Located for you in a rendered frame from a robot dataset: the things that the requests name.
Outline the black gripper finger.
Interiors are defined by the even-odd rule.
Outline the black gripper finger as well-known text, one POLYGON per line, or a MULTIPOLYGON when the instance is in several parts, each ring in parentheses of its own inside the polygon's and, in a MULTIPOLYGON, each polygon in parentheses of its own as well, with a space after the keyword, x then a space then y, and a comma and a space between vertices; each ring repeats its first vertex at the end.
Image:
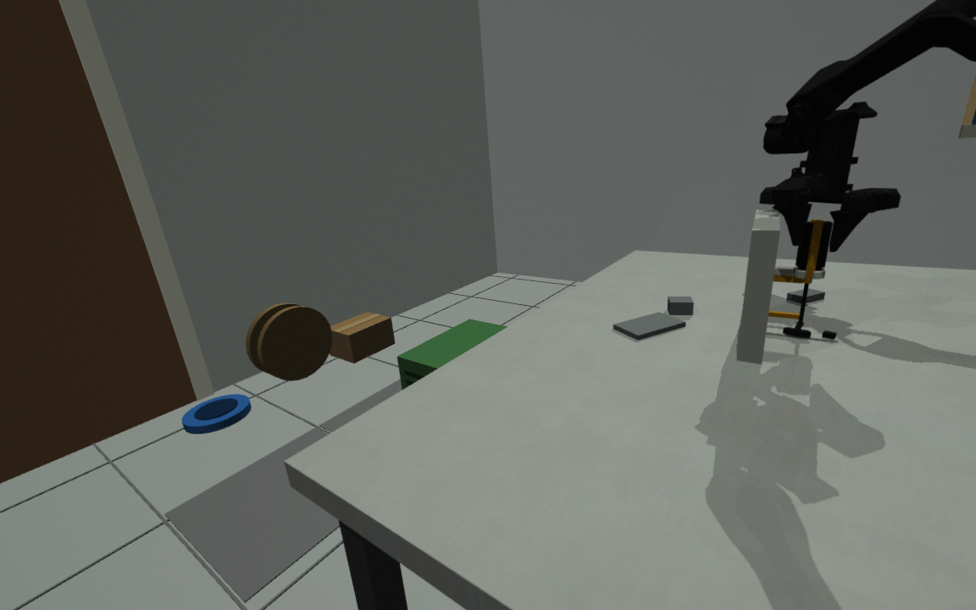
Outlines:
POLYGON ((793 246, 799 246, 799 240, 801 239, 801 223, 806 223, 811 211, 812 203, 808 203, 803 206, 785 206, 785 208, 774 208, 774 211, 782 213, 787 228, 789 228, 791 243, 793 246))
POLYGON ((830 236, 829 241, 830 253, 836 252, 840 246, 843 246, 844 240, 851 235, 857 223, 860 223, 870 213, 876 212, 830 211, 830 215, 834 219, 832 236, 830 236))

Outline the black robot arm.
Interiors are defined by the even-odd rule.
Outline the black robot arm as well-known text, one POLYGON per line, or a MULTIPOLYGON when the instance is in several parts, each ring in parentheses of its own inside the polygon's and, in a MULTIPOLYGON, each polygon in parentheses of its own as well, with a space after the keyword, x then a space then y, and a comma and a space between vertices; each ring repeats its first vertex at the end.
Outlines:
MULTIPOLYGON (((837 109, 851 94, 880 80, 932 47, 948 47, 976 62, 976 0, 936 0, 846 61, 818 70, 787 102, 789 115, 767 121, 764 152, 838 153, 855 150, 860 119, 876 117, 867 102, 837 109)), ((821 168, 822 167, 822 168, 821 168)), ((803 206, 827 197, 828 171, 814 166, 809 174, 792 169, 791 177, 772 188, 774 207, 803 206)))

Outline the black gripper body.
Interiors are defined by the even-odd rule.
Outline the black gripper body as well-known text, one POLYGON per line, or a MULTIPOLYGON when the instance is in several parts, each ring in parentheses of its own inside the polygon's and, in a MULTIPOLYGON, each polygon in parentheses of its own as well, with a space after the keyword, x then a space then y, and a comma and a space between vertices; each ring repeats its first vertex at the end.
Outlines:
MULTIPOLYGON (((814 166, 823 165, 830 178, 828 191, 830 196, 811 198, 809 202, 841 204, 840 211, 848 212, 878 212, 886 211, 888 208, 898 208, 900 193, 897 189, 865 188, 852 190, 853 184, 847 184, 851 164, 857 164, 857 156, 852 155, 853 151, 809 153, 807 161, 801 161, 801 167, 806 167, 805 174, 813 171, 814 166)), ((774 205, 772 188, 774 186, 764 188, 760 204, 774 205)))

